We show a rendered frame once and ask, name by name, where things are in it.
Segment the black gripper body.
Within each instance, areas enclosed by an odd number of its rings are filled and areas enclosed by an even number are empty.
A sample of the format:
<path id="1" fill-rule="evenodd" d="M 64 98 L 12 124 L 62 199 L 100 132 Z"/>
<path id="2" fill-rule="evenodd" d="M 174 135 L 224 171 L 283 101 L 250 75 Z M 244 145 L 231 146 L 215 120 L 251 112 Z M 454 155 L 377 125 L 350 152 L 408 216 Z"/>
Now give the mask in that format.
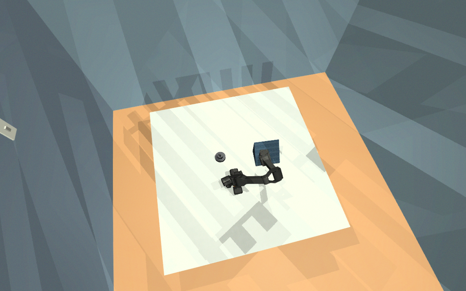
<path id="1" fill-rule="evenodd" d="M 233 169 L 231 169 L 231 170 L 230 170 L 231 175 L 232 175 L 234 172 L 236 172 L 236 171 L 238 171 L 238 168 L 233 168 Z M 238 186 L 238 187 L 235 187 L 235 188 L 233 189 L 233 191 L 234 191 L 234 194 L 235 194 L 235 195 L 236 195 L 236 194 L 242 194 L 242 193 L 243 193 L 242 187 L 239 187 L 239 186 Z"/>

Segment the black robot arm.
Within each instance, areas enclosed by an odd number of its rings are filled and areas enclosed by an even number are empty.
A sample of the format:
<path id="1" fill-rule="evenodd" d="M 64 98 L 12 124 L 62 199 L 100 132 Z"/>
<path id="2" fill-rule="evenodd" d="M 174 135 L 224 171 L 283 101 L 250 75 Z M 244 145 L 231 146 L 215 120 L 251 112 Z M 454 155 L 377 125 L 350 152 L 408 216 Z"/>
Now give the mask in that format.
<path id="1" fill-rule="evenodd" d="M 271 157 L 268 150 L 260 150 L 259 159 L 261 165 L 266 166 L 269 171 L 263 176 L 246 176 L 242 171 L 236 171 L 231 176 L 226 176 L 221 179 L 223 186 L 231 188 L 231 186 L 241 187 L 246 184 L 270 184 L 277 183 L 283 179 L 283 174 L 280 167 L 275 167 L 271 162 Z M 273 174 L 274 180 L 269 180 L 269 176 Z"/>

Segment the grey round pedestal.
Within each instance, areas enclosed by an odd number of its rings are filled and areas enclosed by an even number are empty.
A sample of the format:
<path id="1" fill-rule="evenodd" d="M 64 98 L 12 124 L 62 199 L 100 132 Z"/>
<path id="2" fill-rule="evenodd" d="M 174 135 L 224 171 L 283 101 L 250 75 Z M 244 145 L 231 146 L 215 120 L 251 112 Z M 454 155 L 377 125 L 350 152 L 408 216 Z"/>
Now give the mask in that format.
<path id="1" fill-rule="evenodd" d="M 225 154 L 223 152 L 218 152 L 215 154 L 215 160 L 218 161 L 218 162 L 223 162 L 225 161 Z"/>

